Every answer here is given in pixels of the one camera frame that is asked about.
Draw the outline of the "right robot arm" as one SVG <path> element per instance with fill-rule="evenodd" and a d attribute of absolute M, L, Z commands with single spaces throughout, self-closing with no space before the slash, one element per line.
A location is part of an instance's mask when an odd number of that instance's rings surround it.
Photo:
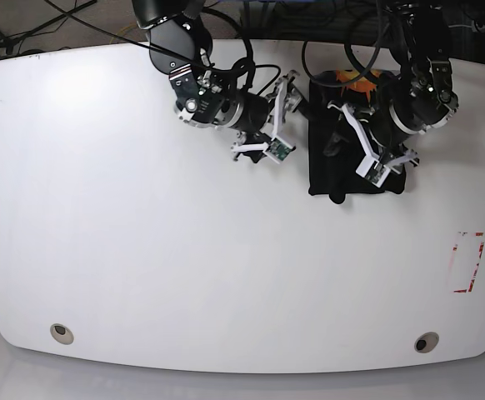
<path fill-rule="evenodd" d="M 252 93 L 260 68 L 254 62 L 247 38 L 245 57 L 230 69 L 220 70 L 210 60 L 213 40 L 201 15 L 202 1 L 135 1 L 137 25 L 146 32 L 152 65 L 168 77 L 176 95 L 178 118 L 195 128 L 236 131 L 232 155 L 244 155 L 254 163 L 270 158 L 281 163 L 296 146 L 283 128 L 288 113 L 296 111 L 304 97 L 294 85 L 295 71 L 277 74 L 269 82 L 270 93 Z"/>

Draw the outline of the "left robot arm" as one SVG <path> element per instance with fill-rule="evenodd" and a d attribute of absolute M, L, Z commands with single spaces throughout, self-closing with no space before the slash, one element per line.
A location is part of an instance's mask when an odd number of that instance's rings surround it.
<path fill-rule="evenodd" d="M 458 110 L 449 60 L 452 38 L 438 1 L 377 1 L 369 11 L 377 16 L 374 52 L 367 65 L 354 56 L 351 43 L 344 50 L 356 77 L 331 82 L 311 75 L 324 88 L 346 88 L 366 78 L 376 86 L 371 107 L 344 102 L 338 111 L 353 128 L 364 151 L 357 175 L 381 186 L 390 173 L 399 174 L 405 163 L 418 165 L 418 154 L 404 146 L 410 137 L 445 125 Z M 390 28 L 390 51 L 399 64 L 394 75 L 372 67 L 382 48 L 384 30 Z"/>

